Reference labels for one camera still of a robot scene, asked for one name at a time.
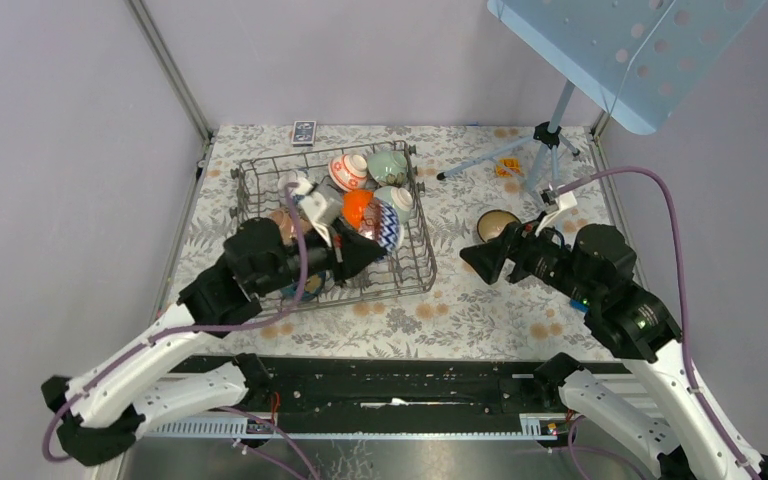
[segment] orange label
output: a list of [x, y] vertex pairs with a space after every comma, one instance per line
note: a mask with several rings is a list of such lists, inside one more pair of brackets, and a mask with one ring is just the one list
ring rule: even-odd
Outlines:
[[[522, 170], [519, 168], [519, 159], [516, 157], [505, 157], [499, 159], [499, 163], [502, 165], [510, 168], [514, 172], [522, 175]], [[504, 168], [500, 167], [498, 164], [496, 165], [496, 175], [500, 177], [510, 177], [511, 174], [508, 173]]]

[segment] cable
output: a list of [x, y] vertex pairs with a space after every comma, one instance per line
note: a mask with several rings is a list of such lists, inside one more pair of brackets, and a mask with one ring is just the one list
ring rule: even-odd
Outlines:
[[[298, 187], [297, 183], [288, 183], [284, 187], [284, 198], [287, 200], [287, 206], [290, 210], [290, 220], [293, 222], [293, 228], [297, 232], [304, 231], [302, 228], [301, 219], [299, 218], [299, 212], [296, 209], [295, 203], [292, 200], [292, 196], [290, 192], [292, 189]], [[169, 335], [174, 335], [176, 333], [183, 333], [183, 332], [242, 332], [246, 330], [255, 330], [258, 328], [266, 327], [269, 325], [272, 325], [274, 323], [279, 322], [282, 318], [287, 316], [288, 313], [290, 313], [296, 305], [299, 304], [299, 302], [302, 299], [302, 295], [304, 295], [304, 283], [307, 279], [307, 270], [308, 270], [308, 259], [307, 259], [307, 245], [305, 244], [304, 235], [299, 235], [298, 237], [299, 242], [299, 283], [296, 287], [296, 292], [293, 295], [293, 299], [290, 302], [290, 304], [287, 306], [287, 308], [284, 308], [278, 312], [275, 313], [272, 317], [270, 317], [267, 320], [263, 320], [260, 322], [252, 322], [252, 323], [244, 323], [242, 325], [193, 325], [193, 326], [186, 326], [186, 327], [174, 327], [174, 328], [167, 328], [161, 332], [159, 332], [156, 335], [153, 335], [149, 337], [150, 344], [155, 344], [157, 341], [163, 339], [164, 337], [167, 337]], [[43, 435], [42, 440], [42, 456], [48, 460], [49, 462], [65, 462], [66, 460], [69, 460], [72, 458], [69, 455], [63, 455], [63, 456], [56, 456], [53, 453], [51, 453], [51, 437], [54, 436], [54, 430], [57, 428], [57, 423], [63, 418], [63, 416], [66, 414], [69, 409], [72, 408], [72, 406], [75, 404], [75, 402], [78, 401], [78, 399], [81, 398], [81, 396], [88, 395], [90, 390], [95, 388], [98, 383], [103, 380], [105, 377], [107, 377], [110, 372], [116, 370], [120, 365], [127, 362], [131, 357], [139, 353], [142, 349], [144, 349], [148, 343], [139, 343], [137, 345], [134, 345], [130, 350], [126, 351], [122, 355], [120, 355], [118, 358], [110, 362], [109, 365], [107, 365], [105, 368], [103, 368], [98, 374], [92, 378], [89, 382], [87, 382], [86, 385], [84, 385], [83, 392], [73, 395], [72, 398], [69, 398], [66, 400], [66, 402], [63, 404], [63, 406], [60, 407], [60, 409], [57, 410], [57, 412], [54, 414], [54, 417], [52, 417], [51, 421], [48, 423], [48, 427], [45, 429], [45, 434]]]
[[277, 458], [273, 457], [272, 455], [269, 455], [267, 453], [261, 452], [257, 448], [250, 448], [250, 447], [243, 447], [243, 455], [246, 455], [248, 453], [252, 453], [254, 455], [257, 455], [258, 457], [266, 460], [267, 462], [273, 463], [279, 467], [281, 467], [282, 470], [289, 473], [293, 477], [297, 478], [298, 480], [307, 480], [302, 474], [299, 472], [293, 470], [293, 467], [287, 465], [286, 463], [282, 462], [281, 460], [278, 460]]
[[699, 390], [699, 380], [696, 378], [696, 370], [693, 368], [693, 361], [690, 355], [690, 318], [687, 315], [687, 286], [684, 276], [684, 255], [681, 251], [681, 241], [678, 234], [678, 217], [676, 216], [675, 203], [673, 202], [673, 197], [672, 194], [670, 194], [669, 188], [667, 188], [667, 184], [660, 176], [658, 176], [657, 173], [647, 168], [617, 167], [609, 168], [584, 178], [579, 178], [572, 183], [564, 185], [558, 189], [558, 195], [563, 195], [564, 193], [575, 190], [576, 188], [581, 187], [582, 185], [586, 185], [593, 180], [616, 175], [618, 173], [639, 173], [641, 175], [646, 175], [647, 177], [654, 180], [655, 183], [658, 184], [658, 187], [661, 188], [661, 193], [663, 193], [664, 200], [667, 203], [667, 211], [670, 215], [670, 226], [673, 232], [673, 246], [675, 247], [676, 273], [678, 277], [678, 303], [682, 328], [681, 356], [684, 363], [684, 371], [687, 374], [687, 382], [690, 384], [691, 390], [696, 393], [696, 399], [699, 400], [699, 405], [702, 406], [702, 410], [705, 412], [708, 420], [711, 421], [711, 425], [714, 426], [714, 429], [720, 435], [720, 438], [722, 438], [723, 442], [725, 442], [726, 446], [728, 446], [729, 451], [731, 451], [731, 453], [734, 455], [737, 463], [739, 465], [743, 465], [743, 468], [754, 480], [761, 480], [761, 477], [749, 463], [749, 460], [746, 458], [743, 452], [740, 451], [740, 448], [736, 443], [734, 443], [734, 440], [731, 439], [731, 436], [726, 431], [723, 423], [719, 418], [717, 418], [717, 414], [714, 412], [714, 409], [711, 407], [708, 399], [705, 398], [705, 395], [701, 390]]
[[578, 469], [578, 473], [580, 473], [581, 476], [585, 478], [585, 480], [591, 480], [591, 478], [589, 475], [587, 475], [587, 473], [584, 471], [584, 468], [578, 462], [578, 457], [575, 456], [576, 450], [582, 451], [582, 452], [597, 453], [598, 455], [612, 458], [624, 465], [627, 465], [632, 470], [634, 470], [634, 473], [636, 473], [638, 477], [640, 477], [642, 480], [646, 480], [646, 475], [644, 475], [644, 473], [639, 468], [637, 468], [637, 465], [631, 463], [629, 459], [623, 457], [622, 455], [616, 454], [614, 452], [609, 452], [608, 450], [602, 450], [601, 448], [580, 447], [578, 445], [574, 446], [573, 437], [575, 437], [575, 432], [578, 429], [578, 424], [584, 421], [584, 419], [585, 417], [582, 415], [576, 418], [572, 422], [572, 425], [570, 425], [569, 434], [567, 435], [567, 450], [569, 451], [570, 458], [572, 458], [572, 463], [575, 464], [575, 468]]
[[278, 421], [275, 420], [275, 414], [278, 412], [278, 407], [281, 406], [281, 395], [278, 392], [272, 392], [272, 408], [271, 410], [271, 416], [269, 417], [269, 421], [272, 422], [273, 425], [278, 425]]
[[561, 241], [561, 248], [564, 248], [566, 246], [566, 242], [564, 241], [564, 234], [558, 231], [555, 227], [546, 227], [545, 230], [548, 230], [552, 232], [558, 239]]
[[[570, 431], [568, 433], [569, 438], [573, 438], [573, 433], [574, 433], [574, 431], [572, 429], [570, 429]], [[611, 460], [614, 460], [614, 461], [616, 461], [618, 463], [621, 463], [621, 464], [627, 466], [628, 468], [632, 469], [634, 471], [634, 473], [636, 473], [637, 476], [640, 477], [641, 480], [646, 480], [646, 478], [647, 478], [646, 474], [643, 473], [643, 470], [638, 468], [637, 465], [633, 464], [629, 459], [623, 457], [622, 455], [620, 455], [618, 453], [614, 453], [614, 452], [611, 452], [609, 450], [605, 450], [603, 448], [586, 447], [586, 446], [581, 446], [581, 445], [576, 445], [575, 446], [575, 451], [576, 452], [583, 452], [583, 453], [592, 453], [594, 455], [599, 455], [599, 456], [602, 456], [602, 457], [605, 457], [605, 458], [610, 458]], [[576, 463], [576, 467], [578, 467], [578, 463], [575, 460], [575, 454], [573, 453], [572, 449], [570, 449], [569, 446], [566, 446], [566, 447], [552, 447], [552, 448], [549, 448], [549, 449], [546, 449], [546, 448], [534, 448], [534, 449], [531, 449], [531, 450], [524, 450], [524, 451], [519, 452], [519, 453], [526, 453], [526, 454], [547, 453], [547, 454], [552, 454], [554, 452], [561, 452], [561, 453], [567, 452], [567, 453], [569, 453], [570, 456], [573, 458], [573, 462]], [[587, 476], [586, 473], [584, 473], [581, 470], [581, 468], [579, 468], [578, 471], [579, 471], [579, 473], [581, 473], [581, 475], [584, 478], [586, 478], [586, 479], [590, 478], [590, 477]]]
[[287, 441], [287, 444], [296, 451], [296, 453], [299, 454], [299, 457], [302, 459], [305, 465], [307, 465], [308, 470], [310, 470], [310, 474], [313, 475], [313, 477], [316, 480], [322, 480], [322, 478], [319, 476], [319, 472], [316, 471], [316, 469], [313, 467], [313, 463], [307, 458], [307, 456], [302, 452], [302, 449], [299, 448], [298, 444], [290, 438], [289, 435], [287, 435], [287, 432], [284, 430], [281, 430], [278, 428], [278, 426], [273, 425], [269, 423], [268, 421], [258, 417], [257, 415], [252, 415], [249, 412], [246, 412], [245, 410], [240, 410], [239, 408], [233, 408], [233, 407], [220, 407], [218, 410], [222, 410], [223, 412], [229, 412], [229, 413], [236, 413], [237, 415], [242, 415], [246, 417], [247, 419], [257, 422], [261, 425], [264, 425], [266, 427], [269, 427], [273, 432], [277, 433], [278, 435], [281, 435], [281, 438]]

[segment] table surface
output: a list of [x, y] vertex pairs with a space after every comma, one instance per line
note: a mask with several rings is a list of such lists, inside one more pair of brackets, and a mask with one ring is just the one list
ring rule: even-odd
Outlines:
[[[213, 265], [222, 242], [233, 234], [229, 209], [236, 205], [236, 182], [230, 171], [241, 160], [299, 152], [289, 144], [290, 126], [220, 128], [204, 182], [198, 193], [174, 275], [169, 299]], [[533, 278], [516, 285], [486, 285], [458, 256], [477, 242], [475, 223], [483, 212], [505, 209], [520, 219], [534, 218], [537, 207], [518, 181], [497, 177], [493, 164], [472, 167], [438, 181], [436, 174], [459, 162], [499, 148], [516, 137], [531, 135], [526, 127], [383, 127], [320, 126], [319, 150], [381, 140], [415, 144], [413, 163], [434, 254], [437, 279], [431, 291], [380, 302], [292, 313], [274, 326], [236, 332], [208, 345], [203, 354], [325, 357], [393, 357], [427, 359], [546, 360], [561, 351], [582, 361], [610, 360], [610, 353], [590, 335], [582, 313], [563, 295]], [[561, 161], [565, 182], [595, 172], [584, 129], [564, 128], [582, 149], [579, 159]], [[537, 145], [514, 152], [530, 167]], [[610, 223], [601, 186], [576, 191], [578, 206], [556, 225], [572, 241], [588, 223]]]

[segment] white bowl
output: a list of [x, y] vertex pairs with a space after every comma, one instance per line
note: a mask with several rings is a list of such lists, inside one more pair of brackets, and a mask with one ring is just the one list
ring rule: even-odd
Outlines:
[[341, 190], [346, 192], [363, 188], [369, 179], [366, 159], [353, 154], [335, 157], [328, 164], [328, 175]]
[[293, 202], [298, 205], [299, 201], [310, 193], [311, 190], [313, 190], [313, 183], [311, 183], [310, 179], [307, 177], [307, 173], [301, 171], [301, 170], [290, 170], [288, 172], [282, 173], [278, 177], [278, 202], [281, 203], [281, 205], [286, 204], [286, 199], [284, 198], [284, 188], [289, 183], [297, 183], [298, 186], [290, 192], [290, 196], [293, 198]]

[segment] gray wall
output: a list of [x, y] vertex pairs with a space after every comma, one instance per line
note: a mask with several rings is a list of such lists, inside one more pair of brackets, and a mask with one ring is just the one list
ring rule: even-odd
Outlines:
[[[672, 188], [696, 362], [768, 453], [768, 2], [658, 133], [612, 125], [604, 141], [611, 165], [653, 168]], [[647, 279], [678, 311], [660, 193], [644, 178], [617, 182]]]
[[[147, 3], [214, 126], [537, 125], [564, 82], [486, 0]], [[576, 92], [565, 124], [598, 113]]]
[[147, 325], [198, 149], [125, 2], [0, 1], [0, 480], [81, 475], [39, 386]]

